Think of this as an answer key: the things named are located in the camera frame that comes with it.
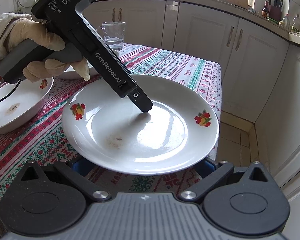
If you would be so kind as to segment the gloved left hand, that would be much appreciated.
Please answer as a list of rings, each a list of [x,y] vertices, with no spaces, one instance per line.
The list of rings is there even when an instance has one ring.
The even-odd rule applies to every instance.
[[[54,51],[61,51],[65,48],[65,42],[60,36],[49,32],[42,23],[33,21],[29,14],[12,12],[0,14],[0,61],[26,39]],[[23,69],[23,75],[31,82],[37,82],[41,79],[59,76],[69,66],[74,68],[85,81],[90,80],[86,59],[70,63],[63,63],[55,59],[47,59],[44,62],[33,61]]]

